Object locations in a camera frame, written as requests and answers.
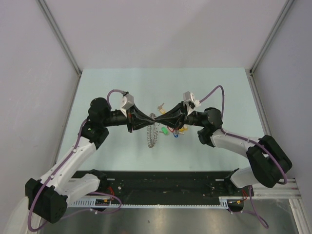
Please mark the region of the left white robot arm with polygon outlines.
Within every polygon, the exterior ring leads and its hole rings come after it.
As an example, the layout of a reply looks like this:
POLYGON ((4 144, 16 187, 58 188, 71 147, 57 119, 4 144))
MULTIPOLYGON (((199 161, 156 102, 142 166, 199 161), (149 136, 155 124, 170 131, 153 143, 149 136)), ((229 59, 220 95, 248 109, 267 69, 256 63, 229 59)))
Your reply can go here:
POLYGON ((88 117, 80 126, 76 142, 68 153, 48 172, 25 184, 29 199, 29 214, 37 214, 50 223, 58 222, 68 205, 95 192, 104 194, 109 189, 107 175, 92 169, 82 178, 70 179, 109 135, 108 127, 125 125, 129 132, 152 125, 154 120, 142 113, 127 94, 122 98, 122 109, 112 111, 108 101, 98 97, 91 101, 88 117))

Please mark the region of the metal ring key organizer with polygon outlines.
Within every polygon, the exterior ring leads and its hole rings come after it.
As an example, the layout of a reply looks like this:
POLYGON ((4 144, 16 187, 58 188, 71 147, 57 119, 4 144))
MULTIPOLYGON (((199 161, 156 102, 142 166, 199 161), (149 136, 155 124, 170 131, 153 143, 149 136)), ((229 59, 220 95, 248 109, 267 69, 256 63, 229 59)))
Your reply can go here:
POLYGON ((147 144, 149 148, 155 147, 158 138, 158 128, 155 123, 147 126, 147 144))

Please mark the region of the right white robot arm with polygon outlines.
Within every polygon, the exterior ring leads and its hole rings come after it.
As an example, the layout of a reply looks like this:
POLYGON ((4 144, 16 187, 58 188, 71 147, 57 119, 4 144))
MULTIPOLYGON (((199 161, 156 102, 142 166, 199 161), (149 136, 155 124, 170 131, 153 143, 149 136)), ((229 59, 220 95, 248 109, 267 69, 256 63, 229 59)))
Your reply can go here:
POLYGON ((222 112, 217 108, 198 112, 188 110, 187 104, 181 102, 169 112, 156 117, 155 122, 175 130, 185 124, 201 127, 197 132, 201 144, 245 157, 250 165, 235 169, 225 178, 225 191, 229 195, 237 195, 243 187, 257 183, 272 188, 288 182, 286 173, 292 168, 292 163, 276 140, 269 135, 247 137, 224 130, 222 112))

